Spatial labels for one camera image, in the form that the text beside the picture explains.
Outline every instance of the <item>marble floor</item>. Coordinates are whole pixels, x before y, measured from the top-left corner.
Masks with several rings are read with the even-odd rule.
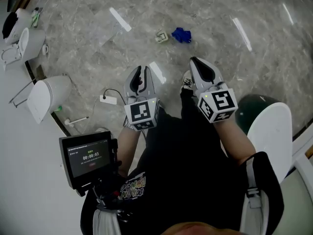
[[[32,0],[28,9],[46,1]],[[190,30],[192,43],[155,42],[158,30],[170,35],[176,27]],[[191,56],[214,63],[237,100],[257,93],[288,104],[294,134],[313,117],[313,0],[49,0],[39,28],[46,31],[50,52],[31,66],[41,64],[48,77],[65,73],[73,82],[57,113],[60,120],[91,116],[94,108],[87,129],[87,120],[68,129],[73,135],[104,126],[118,136],[123,102],[114,93],[108,95],[118,105],[96,99],[107,88],[123,93],[133,68],[152,62],[165,78],[153,73],[156,93],[166,111],[179,117],[179,88]],[[141,137],[136,159],[144,145]]]

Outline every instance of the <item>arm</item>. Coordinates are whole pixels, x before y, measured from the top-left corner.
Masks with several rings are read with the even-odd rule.
[[[128,176],[128,171],[132,165],[140,132],[124,127],[118,136],[117,160],[122,161],[119,167],[119,174],[123,177]]]
[[[225,120],[214,123],[225,150],[241,165],[250,156],[255,154],[255,148],[246,134],[239,128],[234,120]]]

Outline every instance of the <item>blue cloth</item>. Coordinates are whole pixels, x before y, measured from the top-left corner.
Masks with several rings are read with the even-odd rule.
[[[191,32],[190,30],[184,31],[183,28],[176,28],[176,30],[172,33],[172,36],[176,38],[177,41],[180,43],[186,42],[190,43],[191,42]]]

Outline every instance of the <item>sneaker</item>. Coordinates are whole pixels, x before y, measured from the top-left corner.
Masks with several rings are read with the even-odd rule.
[[[192,90],[192,78],[190,71],[186,71],[182,79],[182,85],[180,88],[180,93],[182,89]]]

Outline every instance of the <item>screen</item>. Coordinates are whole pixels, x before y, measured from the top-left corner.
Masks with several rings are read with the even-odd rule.
[[[110,163],[107,140],[70,147],[67,152],[74,178]]]

